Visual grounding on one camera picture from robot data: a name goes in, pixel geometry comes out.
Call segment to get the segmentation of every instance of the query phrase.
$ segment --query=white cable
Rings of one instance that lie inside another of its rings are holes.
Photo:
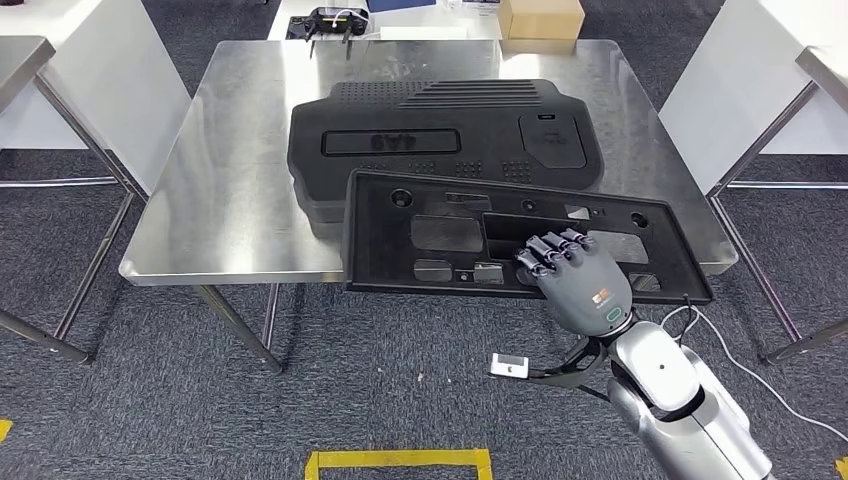
[[[665,322],[667,322],[669,318],[671,318],[671,317],[673,317],[673,316],[677,315],[679,312],[682,312],[683,310],[687,310],[688,308],[689,308],[689,306],[688,306],[688,305],[684,305],[684,306],[682,306],[682,307],[675,308],[674,310],[672,310],[671,312],[669,312],[669,314],[668,314],[668,315],[666,315],[665,317],[663,317],[662,321],[660,322],[660,326],[661,326],[661,327],[663,327],[663,328],[665,328]],[[686,332],[688,332],[689,330],[692,330],[692,327],[694,327],[694,326],[695,326],[695,324],[696,324],[696,323],[698,323],[698,320],[700,320],[700,319],[701,319],[701,317],[703,317],[703,316],[704,316],[704,314],[703,314],[703,313],[701,313],[701,311],[700,311],[700,310],[698,310],[698,309],[697,309],[697,308],[695,308],[695,307],[692,307],[692,311],[693,311],[693,312],[697,312],[697,313],[698,313],[698,315],[695,317],[695,320],[694,320],[691,324],[686,325],[686,328],[684,328],[684,329],[683,329],[683,332],[682,332],[680,335],[678,335],[678,336],[676,336],[676,337],[672,337],[672,338],[674,338],[674,341],[680,340],[680,337],[682,337],[682,336],[683,336]]]
[[[353,15],[354,17],[361,18],[362,20],[365,20],[365,23],[368,23],[368,17],[363,17],[362,15],[360,15],[360,14],[358,14],[358,13],[354,12],[353,10],[351,10],[351,9],[349,9],[349,8],[343,8],[343,9],[339,10],[339,11],[336,13],[336,16],[333,18],[333,28],[336,28],[336,25],[337,25],[337,23],[338,23],[338,21],[339,21],[339,17],[341,17],[341,16],[342,16],[342,14],[343,14],[343,13],[345,13],[345,12],[349,12],[349,13],[350,13],[351,15]]]
[[[689,306],[684,306],[684,307],[680,307],[680,308],[677,308],[677,309],[673,310],[671,313],[669,313],[668,315],[666,315],[666,316],[662,319],[662,322],[660,322],[660,326],[665,327],[665,322],[667,322],[669,318],[671,318],[673,315],[675,315],[675,314],[677,314],[677,313],[679,313],[679,312],[682,312],[683,310],[687,310],[687,309],[689,309],[689,308],[690,308]],[[731,354],[730,354],[730,350],[727,348],[727,343],[725,343],[725,341],[724,341],[724,337],[722,337],[722,336],[721,336],[721,334],[720,334],[720,333],[718,333],[718,329],[717,329],[717,328],[716,328],[716,326],[713,324],[713,322],[711,322],[711,321],[710,321],[710,319],[709,319],[709,318],[707,318],[707,316],[706,316],[706,315],[704,315],[703,313],[701,313],[701,311],[700,311],[700,310],[698,310],[697,308],[695,308],[695,307],[691,307],[691,308],[692,308],[692,311],[694,311],[694,312],[695,312],[695,314],[696,314],[696,315],[698,315],[698,317],[695,319],[695,321],[694,321],[694,322],[692,322],[692,325],[695,325],[695,323],[697,323],[698,319],[701,319],[701,318],[702,318],[702,319],[704,319],[704,321],[705,321],[705,322],[707,322],[707,324],[710,326],[710,328],[712,328],[712,329],[713,329],[713,333],[715,333],[715,334],[716,334],[716,337],[718,337],[718,341],[719,341],[719,342],[721,342],[721,348],[723,348],[723,349],[724,349],[724,354],[725,354],[725,355],[727,355],[727,358],[728,358],[728,359],[729,359],[729,360],[730,360],[730,361],[731,361],[734,365],[736,365],[736,366],[737,366],[740,370],[742,370],[743,372],[747,373],[748,375],[750,375],[750,376],[754,377],[754,379],[755,379],[755,380],[757,380],[758,382],[760,382],[761,384],[763,384],[763,386],[764,386],[764,387],[766,387],[766,388],[768,389],[768,391],[769,391],[769,392],[771,392],[771,394],[772,394],[772,395],[774,395],[774,397],[775,397],[775,398],[777,398],[777,400],[778,400],[778,401],[780,401],[780,403],[781,403],[781,404],[783,404],[783,407],[784,407],[784,408],[786,408],[786,410],[788,410],[788,411],[789,411],[789,413],[791,413],[792,415],[796,416],[797,418],[799,418],[799,419],[801,419],[801,420],[803,420],[803,421],[805,421],[805,422],[807,422],[807,423],[810,423],[810,424],[812,424],[812,425],[817,425],[817,426],[819,426],[819,427],[826,428],[826,429],[830,430],[831,432],[835,433],[835,434],[836,434],[839,438],[841,438],[841,439],[842,439],[842,440],[844,440],[846,443],[848,443],[848,436],[845,436],[845,434],[844,434],[844,433],[840,432],[839,430],[837,430],[837,429],[835,429],[835,428],[831,427],[830,425],[828,425],[828,424],[826,424],[826,423],[820,422],[820,421],[818,421],[818,420],[813,420],[812,418],[809,418],[809,417],[805,417],[805,416],[801,415],[800,413],[796,412],[795,410],[793,410],[793,409],[792,409],[792,407],[790,407],[790,406],[789,406],[789,404],[788,404],[788,403],[786,403],[786,400],[784,400],[784,399],[783,399],[783,397],[781,397],[781,396],[780,396],[780,394],[779,394],[779,393],[777,393],[777,391],[775,391],[775,389],[774,389],[774,388],[772,388],[772,386],[768,384],[768,382],[766,382],[765,380],[763,380],[763,379],[762,379],[759,375],[757,375],[756,373],[754,373],[754,372],[752,372],[751,370],[747,369],[747,368],[746,368],[744,365],[742,365],[741,363],[737,362],[737,361],[736,361],[736,359],[735,359],[735,358],[733,358],[733,355],[731,355]]]

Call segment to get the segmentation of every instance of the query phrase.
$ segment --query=black plastic panel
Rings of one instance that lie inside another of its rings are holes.
[[[294,107],[287,161],[313,224],[344,219],[358,168],[574,190],[603,175],[586,104],[547,80],[339,83]]]
[[[677,304],[684,294],[696,305],[713,299],[664,202],[364,170],[351,175],[348,188],[347,286],[542,298],[513,254],[532,235],[566,228],[600,232],[637,303]]]

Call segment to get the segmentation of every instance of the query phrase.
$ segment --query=cable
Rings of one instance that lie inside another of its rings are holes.
[[[353,15],[354,17],[361,18],[362,20],[365,20],[365,23],[368,23],[368,17],[363,17],[362,15],[360,15],[360,14],[358,14],[358,13],[354,12],[353,10],[351,10],[351,9],[349,9],[349,8],[343,8],[343,9],[339,10],[339,11],[336,13],[336,16],[333,18],[333,28],[336,28],[336,25],[338,24],[338,21],[339,21],[339,17],[341,17],[341,16],[342,16],[342,14],[343,14],[343,13],[345,13],[345,12],[349,12],[349,13],[350,13],[351,15]]]
[[[360,35],[360,36],[358,36],[358,37],[355,37],[355,38],[354,38],[354,40],[362,40],[363,38],[373,37],[374,35],[379,35],[379,34],[381,34],[381,33],[382,33],[382,32],[381,32],[381,31],[379,31],[379,30],[378,30],[378,31],[376,31],[376,32],[366,33],[365,35]]]
[[[689,312],[689,320],[686,321],[686,326],[683,327],[683,331],[680,333],[680,336],[677,338],[677,346],[678,347],[683,346],[683,336],[686,335],[686,332],[688,332],[689,329],[692,328],[692,325],[695,323],[695,321],[698,320],[698,317],[696,315],[693,315],[692,302],[689,301],[689,294],[684,293],[683,299],[686,300],[686,311]]]
[[[687,310],[687,309],[689,309],[689,308],[690,308],[690,307],[689,307],[688,305],[684,305],[684,306],[682,306],[682,307],[677,307],[677,308],[675,308],[674,310],[672,310],[671,312],[669,312],[669,314],[668,314],[668,315],[666,315],[665,317],[663,317],[662,321],[660,322],[660,326],[661,326],[661,327],[663,327],[663,328],[665,328],[665,322],[667,322],[667,321],[668,321],[668,319],[670,319],[671,317],[673,317],[673,316],[677,315],[678,313],[682,312],[683,310]],[[683,334],[684,334],[684,333],[688,332],[689,330],[692,330],[692,327],[694,327],[694,326],[695,326],[695,324],[696,324],[696,323],[698,323],[698,320],[700,320],[700,319],[701,319],[701,317],[703,317],[703,316],[704,316],[704,314],[702,314],[702,313],[701,313],[700,315],[698,315],[698,313],[700,313],[700,310],[698,310],[697,308],[695,308],[695,307],[691,307],[691,309],[692,309],[692,311],[694,311],[694,312],[696,313],[696,315],[695,315],[695,320],[693,320],[691,323],[689,323],[688,325],[686,325],[686,328],[684,328],[684,329],[683,329],[683,332],[681,332],[681,334],[680,334],[680,335],[677,335],[676,337],[671,337],[671,338],[673,338],[675,341],[680,340],[680,338],[683,336]]]
[[[763,384],[763,386],[764,386],[764,387],[766,387],[766,388],[768,389],[768,391],[769,391],[769,392],[771,392],[771,394],[772,394],[772,395],[774,395],[774,397],[775,397],[775,398],[777,398],[777,400],[778,400],[781,404],[783,404],[783,407],[784,407],[784,408],[786,408],[786,410],[788,410],[788,411],[789,411],[789,413],[791,413],[791,414],[792,414],[792,415],[794,415],[795,417],[797,417],[797,418],[799,418],[799,419],[801,419],[801,420],[803,420],[803,421],[805,421],[805,422],[807,422],[807,423],[809,423],[809,424],[817,425],[817,426],[819,426],[819,427],[826,428],[826,429],[830,430],[831,432],[833,432],[834,434],[836,434],[839,438],[841,438],[843,441],[845,441],[846,443],[848,443],[848,436],[845,436],[845,434],[844,434],[844,433],[840,432],[839,430],[837,430],[837,429],[835,429],[835,428],[831,427],[830,425],[828,425],[828,424],[826,424],[826,423],[820,422],[820,421],[818,421],[818,420],[813,420],[812,418],[809,418],[809,417],[805,417],[805,416],[801,415],[800,413],[796,412],[795,410],[793,410],[793,409],[792,409],[792,407],[790,407],[790,406],[789,406],[789,404],[788,404],[788,403],[786,403],[786,400],[784,400],[784,399],[783,399],[783,397],[781,397],[781,396],[780,396],[780,394],[779,394],[779,393],[777,393],[777,391],[776,391],[774,388],[772,388],[772,386],[771,386],[771,385],[769,385],[769,384],[768,384],[768,382],[766,382],[765,380],[763,380],[763,379],[762,379],[759,375],[757,375],[756,373],[752,372],[751,370],[749,370],[748,368],[746,368],[746,367],[745,367],[744,365],[742,365],[741,363],[737,362],[737,361],[736,361],[736,359],[735,359],[735,358],[733,358],[733,355],[731,355],[731,354],[730,354],[730,350],[727,348],[727,343],[725,343],[725,341],[724,341],[724,337],[722,337],[722,336],[721,336],[721,334],[718,332],[718,329],[716,328],[716,326],[713,324],[713,322],[712,322],[712,321],[710,321],[710,319],[709,319],[709,318],[707,318],[707,316],[706,316],[706,315],[704,315],[703,313],[701,313],[701,311],[700,311],[700,310],[698,310],[696,307],[683,306],[683,307],[679,307],[679,308],[676,308],[676,309],[672,310],[672,311],[671,311],[671,313],[669,313],[668,315],[666,315],[666,316],[662,319],[662,321],[660,322],[660,326],[661,326],[661,327],[665,327],[665,322],[667,322],[669,318],[671,318],[672,316],[676,315],[677,313],[679,313],[679,312],[681,312],[681,311],[683,311],[683,310],[685,310],[685,309],[688,309],[688,308],[691,308],[691,310],[693,310],[693,311],[695,312],[695,314],[697,315],[697,317],[696,317],[696,320],[695,320],[694,322],[692,322],[692,323],[691,323],[691,326],[689,326],[689,327],[687,327],[686,329],[684,329],[684,330],[683,330],[683,333],[686,333],[686,331],[688,331],[688,330],[689,330],[689,329],[691,329],[693,326],[695,326],[695,323],[697,323],[697,319],[703,319],[705,322],[707,322],[707,325],[709,325],[709,326],[710,326],[710,328],[712,328],[712,329],[713,329],[713,333],[715,333],[715,334],[716,334],[716,337],[718,337],[718,341],[719,341],[719,342],[721,342],[721,348],[723,348],[723,349],[724,349],[724,354],[725,354],[725,355],[727,355],[727,358],[728,358],[728,359],[729,359],[729,360],[730,360],[730,361],[731,361],[734,365],[736,365],[736,366],[737,366],[740,370],[742,370],[743,372],[747,373],[748,375],[750,375],[750,376],[754,377],[754,379],[755,379],[755,380],[757,380],[758,382],[760,382],[761,384]]]

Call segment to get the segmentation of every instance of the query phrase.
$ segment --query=panel hole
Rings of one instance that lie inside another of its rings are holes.
[[[418,259],[412,267],[415,279],[422,282],[450,282],[453,266],[445,260]]]
[[[586,207],[566,205],[565,211],[568,212],[568,218],[573,218],[575,220],[589,220],[589,209]]]
[[[412,205],[412,194],[408,190],[399,188],[392,192],[392,203],[401,208],[408,207]]]
[[[648,228],[648,219],[639,212],[633,212],[630,215],[630,220],[633,220],[633,223],[639,228]]]
[[[648,263],[648,252],[636,235],[600,230],[589,231],[589,235],[606,248],[616,262]]]
[[[662,291],[659,279],[652,273],[631,273],[627,276],[630,286],[638,292]]]
[[[567,228],[579,228],[578,222],[571,219],[525,217],[521,215],[503,215],[484,213],[483,225],[486,230],[486,246],[489,258],[513,260],[515,252],[524,246],[524,242],[533,235],[546,232],[562,232]]]
[[[476,253],[483,250],[480,224],[473,218],[412,217],[412,245],[421,250]]]
[[[503,284],[503,265],[500,263],[475,263],[474,280],[477,283]]]

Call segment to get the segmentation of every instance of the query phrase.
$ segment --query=cardboard box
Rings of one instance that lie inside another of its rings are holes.
[[[574,40],[585,17],[580,0],[501,0],[498,12],[504,40]]]

